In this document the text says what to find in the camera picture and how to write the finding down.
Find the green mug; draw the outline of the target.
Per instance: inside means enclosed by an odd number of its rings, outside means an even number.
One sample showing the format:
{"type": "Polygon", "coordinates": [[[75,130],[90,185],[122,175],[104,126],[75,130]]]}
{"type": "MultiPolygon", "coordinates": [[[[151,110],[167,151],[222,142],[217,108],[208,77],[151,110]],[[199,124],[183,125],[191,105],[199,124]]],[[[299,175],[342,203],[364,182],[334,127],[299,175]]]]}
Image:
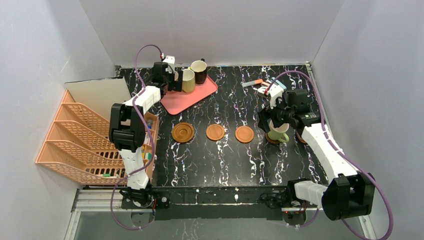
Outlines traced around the green mug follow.
{"type": "Polygon", "coordinates": [[[288,143],[290,138],[287,135],[287,131],[290,128],[290,125],[288,123],[283,123],[281,126],[276,127],[271,120],[269,122],[270,132],[268,132],[268,136],[272,140],[279,140],[281,143],[288,143]]]}

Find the dark brown wooden coaster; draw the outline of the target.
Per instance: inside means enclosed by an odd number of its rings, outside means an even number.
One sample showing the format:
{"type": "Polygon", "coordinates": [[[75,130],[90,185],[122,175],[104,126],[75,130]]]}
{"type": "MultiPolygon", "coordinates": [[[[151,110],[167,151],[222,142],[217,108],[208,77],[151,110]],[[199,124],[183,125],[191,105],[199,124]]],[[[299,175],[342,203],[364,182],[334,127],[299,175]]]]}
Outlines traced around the dark brown wooden coaster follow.
{"type": "Polygon", "coordinates": [[[267,140],[269,143],[271,143],[271,144],[280,144],[280,143],[281,143],[281,141],[279,141],[279,140],[273,140],[273,139],[271,139],[271,138],[268,136],[268,134],[267,134],[267,133],[265,134],[265,138],[266,138],[266,140],[267,140]]]}

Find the light wooden coaster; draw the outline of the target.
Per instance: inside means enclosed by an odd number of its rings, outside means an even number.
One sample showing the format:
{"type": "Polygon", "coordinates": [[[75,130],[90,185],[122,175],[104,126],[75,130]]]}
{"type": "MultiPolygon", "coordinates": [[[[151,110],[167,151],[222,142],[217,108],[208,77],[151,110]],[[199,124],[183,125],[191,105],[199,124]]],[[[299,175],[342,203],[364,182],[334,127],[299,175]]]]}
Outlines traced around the light wooden coaster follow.
{"type": "Polygon", "coordinates": [[[249,126],[240,126],[235,131],[236,139],[243,144],[250,143],[254,137],[254,131],[249,126]]]}

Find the pink serving tray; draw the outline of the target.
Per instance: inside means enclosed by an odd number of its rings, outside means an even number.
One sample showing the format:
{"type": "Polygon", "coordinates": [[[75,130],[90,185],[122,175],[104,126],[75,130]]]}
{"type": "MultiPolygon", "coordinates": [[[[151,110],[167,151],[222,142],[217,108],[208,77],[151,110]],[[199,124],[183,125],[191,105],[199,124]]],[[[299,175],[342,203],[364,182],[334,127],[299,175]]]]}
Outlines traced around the pink serving tray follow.
{"type": "Polygon", "coordinates": [[[201,85],[195,85],[194,91],[191,93],[185,92],[168,92],[160,101],[163,107],[170,115],[177,115],[188,109],[194,104],[202,101],[209,95],[214,94],[218,90],[218,85],[210,76],[201,85]]]}

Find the yellow-green mug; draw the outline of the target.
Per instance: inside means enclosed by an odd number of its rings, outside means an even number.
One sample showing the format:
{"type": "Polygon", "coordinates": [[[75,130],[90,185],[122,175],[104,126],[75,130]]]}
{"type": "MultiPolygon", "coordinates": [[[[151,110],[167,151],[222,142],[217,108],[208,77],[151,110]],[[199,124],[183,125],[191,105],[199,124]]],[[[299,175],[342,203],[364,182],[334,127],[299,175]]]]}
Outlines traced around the yellow-green mug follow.
{"type": "Polygon", "coordinates": [[[182,70],[182,91],[185,93],[192,93],[195,89],[195,72],[191,69],[182,70]]]}

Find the orange black round coaster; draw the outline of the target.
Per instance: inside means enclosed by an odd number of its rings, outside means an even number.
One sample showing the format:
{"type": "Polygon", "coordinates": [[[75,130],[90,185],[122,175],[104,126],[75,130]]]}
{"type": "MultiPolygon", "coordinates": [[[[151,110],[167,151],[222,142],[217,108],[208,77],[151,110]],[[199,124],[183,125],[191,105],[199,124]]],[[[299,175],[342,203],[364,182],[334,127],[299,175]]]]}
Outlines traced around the orange black round coaster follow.
{"type": "Polygon", "coordinates": [[[296,137],[301,143],[307,144],[298,132],[296,132],[296,137]]]}

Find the plain brown coaster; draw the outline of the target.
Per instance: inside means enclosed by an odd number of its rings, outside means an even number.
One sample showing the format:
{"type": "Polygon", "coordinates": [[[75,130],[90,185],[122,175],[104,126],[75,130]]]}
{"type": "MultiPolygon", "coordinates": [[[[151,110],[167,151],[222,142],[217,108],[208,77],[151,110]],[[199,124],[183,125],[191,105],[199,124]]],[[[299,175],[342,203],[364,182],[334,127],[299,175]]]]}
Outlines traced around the plain brown coaster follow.
{"type": "Polygon", "coordinates": [[[211,124],[206,128],[206,137],[211,141],[221,140],[225,133],[224,127],[220,124],[211,124]]]}

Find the brown grooved wooden coaster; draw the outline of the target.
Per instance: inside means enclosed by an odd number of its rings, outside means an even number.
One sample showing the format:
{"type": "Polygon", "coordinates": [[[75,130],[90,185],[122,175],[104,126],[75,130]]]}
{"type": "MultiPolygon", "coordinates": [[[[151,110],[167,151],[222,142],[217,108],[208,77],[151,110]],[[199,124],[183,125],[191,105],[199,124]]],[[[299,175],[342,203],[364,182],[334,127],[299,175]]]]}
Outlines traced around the brown grooved wooden coaster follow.
{"type": "Polygon", "coordinates": [[[180,122],[173,127],[171,135],[176,142],[187,143],[193,139],[195,129],[188,122],[180,122]]]}

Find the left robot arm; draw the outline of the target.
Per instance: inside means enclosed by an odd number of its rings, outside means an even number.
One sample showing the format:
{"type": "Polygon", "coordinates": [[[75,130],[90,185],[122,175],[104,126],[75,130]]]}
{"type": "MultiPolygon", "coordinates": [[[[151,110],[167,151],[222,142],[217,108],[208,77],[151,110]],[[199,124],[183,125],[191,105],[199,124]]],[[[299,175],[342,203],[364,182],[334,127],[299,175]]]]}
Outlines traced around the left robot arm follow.
{"type": "Polygon", "coordinates": [[[141,81],[142,89],[130,100],[115,103],[111,107],[109,140],[120,154],[125,167],[124,180],[127,187],[120,191],[130,201],[142,207],[153,203],[150,194],[151,183],[146,168],[152,160],[144,162],[142,156],[145,137],[153,144],[153,134],[145,120],[145,114],[158,103],[168,91],[182,89],[182,80],[175,77],[174,64],[165,61],[155,62],[151,74],[141,81]]]}

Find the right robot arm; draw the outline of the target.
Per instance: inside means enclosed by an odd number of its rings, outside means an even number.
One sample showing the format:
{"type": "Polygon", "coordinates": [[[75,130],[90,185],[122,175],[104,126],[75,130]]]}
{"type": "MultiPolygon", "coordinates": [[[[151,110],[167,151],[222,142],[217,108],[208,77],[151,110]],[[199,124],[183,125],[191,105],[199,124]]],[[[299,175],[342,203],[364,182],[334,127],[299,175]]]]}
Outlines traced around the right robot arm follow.
{"type": "Polygon", "coordinates": [[[375,185],[357,167],[348,163],[337,150],[321,124],[318,111],[308,107],[308,93],[302,89],[266,90],[259,94],[269,97],[269,103],[258,112],[258,127],[267,136],[282,125],[289,125],[312,149],[327,175],[329,185],[314,183],[305,178],[287,183],[286,200],[309,202],[323,209],[332,221],[369,215],[372,211],[375,185]]]}

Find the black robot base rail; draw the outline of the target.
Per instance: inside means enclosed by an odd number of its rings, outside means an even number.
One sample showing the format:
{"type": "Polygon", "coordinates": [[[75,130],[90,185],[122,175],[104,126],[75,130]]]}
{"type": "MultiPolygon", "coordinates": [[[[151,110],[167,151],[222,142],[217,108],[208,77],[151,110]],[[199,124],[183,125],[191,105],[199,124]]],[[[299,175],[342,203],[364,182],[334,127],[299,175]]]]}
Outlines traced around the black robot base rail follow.
{"type": "Polygon", "coordinates": [[[239,187],[168,187],[154,186],[147,203],[139,203],[128,190],[105,188],[78,190],[73,213],[107,213],[115,221],[118,214],[145,217],[133,220],[130,228],[142,229],[152,222],[187,219],[260,219],[290,228],[303,228],[323,223],[330,229],[345,227],[330,220],[315,203],[301,207],[290,202],[285,186],[239,187]]]}

